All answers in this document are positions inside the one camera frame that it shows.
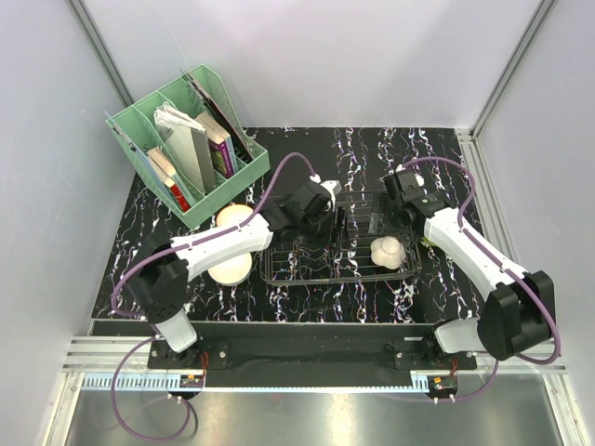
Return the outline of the white flower-shaped bowl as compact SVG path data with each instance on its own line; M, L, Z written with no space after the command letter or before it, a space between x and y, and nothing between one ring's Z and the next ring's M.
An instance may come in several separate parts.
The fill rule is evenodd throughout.
M370 249L372 262L382 268L398 269L405 259L404 247L395 237L377 238L370 244Z

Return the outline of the black wire dish rack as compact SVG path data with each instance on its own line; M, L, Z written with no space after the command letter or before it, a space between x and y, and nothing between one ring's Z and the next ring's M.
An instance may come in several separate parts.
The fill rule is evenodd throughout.
M422 262L416 236L412 229L395 228L385 219L388 199L383 190L340 193L328 237L311 241L299 236L262 252L262 280L275 286L323 285L396 281L417 274ZM392 236L403 245L404 260L397 269L372 261L371 244L383 236Z

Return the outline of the striped white bowl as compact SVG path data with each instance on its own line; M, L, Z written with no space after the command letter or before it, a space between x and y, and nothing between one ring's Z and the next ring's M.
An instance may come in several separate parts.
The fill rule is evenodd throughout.
M231 204L223 208L216 217L216 226L237 225L245 221L253 213L253 209L245 204Z

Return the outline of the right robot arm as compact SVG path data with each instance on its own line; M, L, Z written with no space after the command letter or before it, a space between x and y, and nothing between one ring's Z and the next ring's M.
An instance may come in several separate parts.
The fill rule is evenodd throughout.
M372 219L380 225L372 243L372 260L384 268L392 263L380 251L393 254L396 235L412 231L440 248L464 272L484 300L481 314L466 320L441 322L422 345L422 357L443 368L456 353L483 351L497 361L525 356L525 350L553 340L561 345L555 322L554 283L543 270L529 272L500 253L475 230L440 191L427 192L412 168L386 175L385 190L375 198Z

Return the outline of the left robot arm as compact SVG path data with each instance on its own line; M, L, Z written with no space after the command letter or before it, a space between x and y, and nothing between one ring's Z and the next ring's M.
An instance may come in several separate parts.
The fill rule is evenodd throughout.
M328 243L337 225L340 182L310 179L281 198L264 196L242 220L163 242L147 241L126 274L126 287L141 314L168 344L168 357L179 367L200 359L198 334L183 305L187 284L237 256L264 251L296 239Z

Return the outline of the white ribbed bowl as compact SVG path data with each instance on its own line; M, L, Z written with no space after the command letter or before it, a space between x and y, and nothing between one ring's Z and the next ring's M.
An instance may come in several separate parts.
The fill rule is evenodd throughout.
M249 276L252 265L252 256L246 253L226 260L207 272L215 282L221 285L236 286Z

